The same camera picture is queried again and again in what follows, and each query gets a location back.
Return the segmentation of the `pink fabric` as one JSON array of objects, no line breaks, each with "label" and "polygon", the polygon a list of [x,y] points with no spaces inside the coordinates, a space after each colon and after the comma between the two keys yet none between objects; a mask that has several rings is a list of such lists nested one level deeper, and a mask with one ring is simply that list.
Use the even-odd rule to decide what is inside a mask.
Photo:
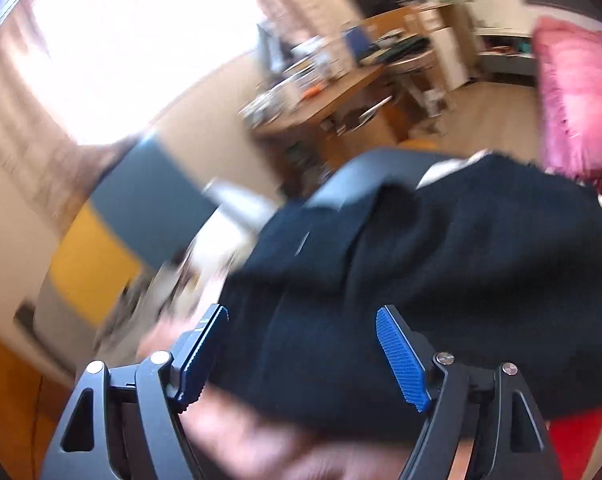
[{"label": "pink fabric", "polygon": [[602,195],[602,30],[543,16],[532,36],[546,169]]}]

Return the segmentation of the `wooden desk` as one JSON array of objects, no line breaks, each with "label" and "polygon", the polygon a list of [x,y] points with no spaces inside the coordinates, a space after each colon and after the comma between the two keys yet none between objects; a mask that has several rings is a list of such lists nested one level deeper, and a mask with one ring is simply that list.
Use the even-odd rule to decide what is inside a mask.
[{"label": "wooden desk", "polygon": [[334,122],[339,110],[358,98],[370,101],[389,96],[390,84],[390,76],[381,65],[356,68],[316,96],[301,102],[295,110],[281,113],[271,122],[251,129],[250,137],[280,182],[292,186],[299,193],[301,171],[289,162],[285,151],[302,142],[329,169],[339,169],[349,156],[323,122]]}]

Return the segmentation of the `black knit sweater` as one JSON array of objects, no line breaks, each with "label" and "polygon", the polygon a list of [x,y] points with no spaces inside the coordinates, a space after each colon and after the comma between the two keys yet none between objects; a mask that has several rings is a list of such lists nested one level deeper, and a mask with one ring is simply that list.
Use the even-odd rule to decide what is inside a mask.
[{"label": "black knit sweater", "polygon": [[280,208],[220,301],[231,331],[213,385],[314,430],[417,434],[376,336],[387,304],[461,363],[516,364],[545,418],[602,405],[601,203],[504,156],[417,190]]}]

